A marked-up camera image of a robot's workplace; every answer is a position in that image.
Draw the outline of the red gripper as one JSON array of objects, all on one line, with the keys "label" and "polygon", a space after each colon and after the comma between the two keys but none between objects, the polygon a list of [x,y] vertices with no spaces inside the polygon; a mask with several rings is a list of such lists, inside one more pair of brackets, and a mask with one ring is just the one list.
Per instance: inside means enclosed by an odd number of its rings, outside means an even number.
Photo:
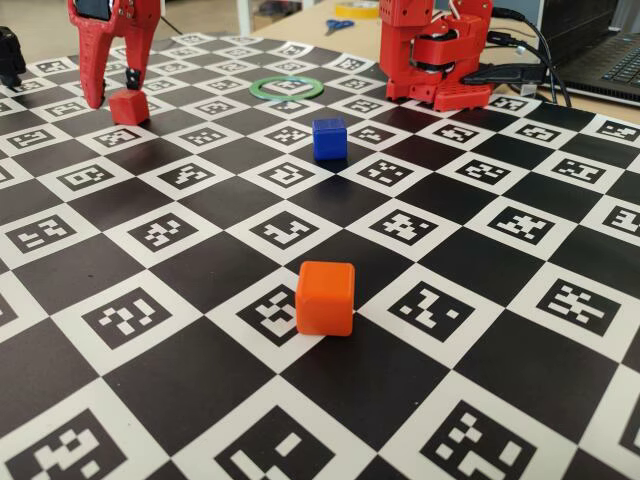
[{"label": "red gripper", "polygon": [[125,35],[126,87],[141,90],[155,30],[166,13],[166,2],[70,1],[71,23],[78,30],[80,82],[87,104],[98,109],[104,101],[104,72],[115,35]]}]

